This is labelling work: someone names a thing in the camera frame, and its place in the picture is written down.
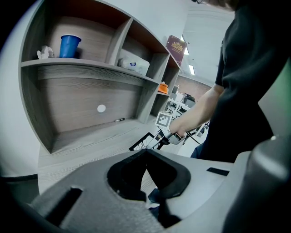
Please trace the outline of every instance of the orange object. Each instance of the orange object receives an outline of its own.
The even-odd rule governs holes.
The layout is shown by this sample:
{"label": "orange object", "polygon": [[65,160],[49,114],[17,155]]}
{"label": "orange object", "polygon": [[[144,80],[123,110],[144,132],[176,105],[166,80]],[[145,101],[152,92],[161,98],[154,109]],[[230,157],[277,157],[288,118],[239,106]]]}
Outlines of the orange object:
{"label": "orange object", "polygon": [[168,85],[166,85],[165,83],[161,83],[158,91],[168,94],[168,90],[169,90]]}

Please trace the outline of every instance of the black cable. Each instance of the black cable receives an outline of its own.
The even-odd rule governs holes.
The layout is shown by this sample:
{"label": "black cable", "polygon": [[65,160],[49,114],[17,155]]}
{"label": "black cable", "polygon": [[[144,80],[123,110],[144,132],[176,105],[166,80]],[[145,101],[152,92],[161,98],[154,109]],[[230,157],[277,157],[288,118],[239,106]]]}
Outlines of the black cable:
{"label": "black cable", "polygon": [[191,137],[195,142],[197,142],[199,145],[201,145],[201,143],[199,143],[196,139],[194,139],[194,138],[190,135],[190,133],[188,133],[188,132],[186,132],[186,133],[187,133],[188,136]]}

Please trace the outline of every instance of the hand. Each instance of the hand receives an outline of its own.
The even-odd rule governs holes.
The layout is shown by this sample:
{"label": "hand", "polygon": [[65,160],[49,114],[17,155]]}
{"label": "hand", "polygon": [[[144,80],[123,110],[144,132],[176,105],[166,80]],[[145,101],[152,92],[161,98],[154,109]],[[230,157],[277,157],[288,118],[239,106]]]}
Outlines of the hand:
{"label": "hand", "polygon": [[184,137],[186,130],[178,120],[174,120],[169,127],[171,133],[177,133],[180,137]]}

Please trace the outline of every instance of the ceiling light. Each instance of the ceiling light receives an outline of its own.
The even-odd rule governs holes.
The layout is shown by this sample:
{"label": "ceiling light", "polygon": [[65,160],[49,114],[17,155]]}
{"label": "ceiling light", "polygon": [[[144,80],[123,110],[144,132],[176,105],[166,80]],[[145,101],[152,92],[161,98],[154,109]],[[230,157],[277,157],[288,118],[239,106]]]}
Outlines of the ceiling light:
{"label": "ceiling light", "polygon": [[190,72],[192,75],[195,75],[195,72],[194,72],[194,67],[189,65],[189,69],[190,69]]}
{"label": "ceiling light", "polygon": [[185,55],[189,55],[189,52],[188,52],[187,46],[186,46],[186,49],[185,49],[184,54],[185,54]]}

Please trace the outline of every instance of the white dot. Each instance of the white dot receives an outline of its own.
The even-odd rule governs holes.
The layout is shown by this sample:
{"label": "white dot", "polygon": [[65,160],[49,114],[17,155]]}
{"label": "white dot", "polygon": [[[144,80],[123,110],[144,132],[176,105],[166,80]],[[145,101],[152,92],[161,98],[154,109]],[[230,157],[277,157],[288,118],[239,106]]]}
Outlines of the white dot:
{"label": "white dot", "polygon": [[98,111],[98,112],[104,112],[105,109],[106,109],[106,106],[103,105],[103,104],[100,104],[100,105],[97,107],[97,111]]}

